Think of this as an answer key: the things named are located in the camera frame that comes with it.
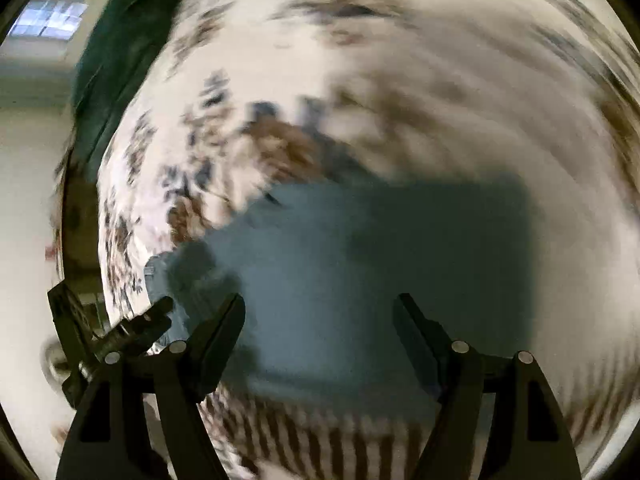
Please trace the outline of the brown checkered bed sheet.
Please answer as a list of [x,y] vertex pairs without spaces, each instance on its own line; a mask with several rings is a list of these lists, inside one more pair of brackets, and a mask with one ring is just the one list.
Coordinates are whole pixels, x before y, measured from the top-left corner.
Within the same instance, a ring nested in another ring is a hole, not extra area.
[[[614,434],[639,403],[639,352],[618,350],[590,363],[560,404],[584,476],[615,460]],[[218,387],[198,407],[222,466],[232,479],[258,479],[260,463],[302,479],[405,479],[431,429],[417,422],[335,417],[329,413]]]

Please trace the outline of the dark teal folded garment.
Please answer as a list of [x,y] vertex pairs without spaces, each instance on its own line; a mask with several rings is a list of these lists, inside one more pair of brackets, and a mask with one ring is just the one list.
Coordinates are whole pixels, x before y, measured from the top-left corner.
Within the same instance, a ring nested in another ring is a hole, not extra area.
[[90,183],[122,115],[166,44],[180,0],[108,0],[77,64],[70,166]]

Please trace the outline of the floral white bed blanket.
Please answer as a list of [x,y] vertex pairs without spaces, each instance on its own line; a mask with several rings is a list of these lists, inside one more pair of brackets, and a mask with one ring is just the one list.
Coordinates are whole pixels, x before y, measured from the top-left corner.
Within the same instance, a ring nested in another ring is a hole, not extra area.
[[[639,53],[608,2],[181,0],[98,172],[108,315],[156,299],[150,258],[279,185],[501,177],[528,194],[533,279],[505,356],[535,357],[565,422],[577,374],[639,352]],[[218,387],[432,431],[416,381],[356,410]]]

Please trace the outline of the blue denim jeans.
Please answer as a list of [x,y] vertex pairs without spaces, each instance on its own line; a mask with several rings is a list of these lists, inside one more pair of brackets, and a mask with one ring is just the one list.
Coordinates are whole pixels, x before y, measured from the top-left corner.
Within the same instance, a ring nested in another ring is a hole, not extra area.
[[235,390],[356,410],[420,394],[394,330],[406,292],[480,351],[529,341],[528,194],[518,180],[282,184],[228,226],[148,261],[175,300],[169,340],[237,292],[246,322],[224,373]]

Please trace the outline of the white framed window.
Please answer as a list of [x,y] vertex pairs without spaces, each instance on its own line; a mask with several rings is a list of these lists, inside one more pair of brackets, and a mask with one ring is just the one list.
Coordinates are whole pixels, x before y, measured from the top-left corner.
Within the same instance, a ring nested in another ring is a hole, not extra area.
[[44,38],[68,41],[75,35],[86,0],[28,0],[16,18],[12,18],[10,38]]

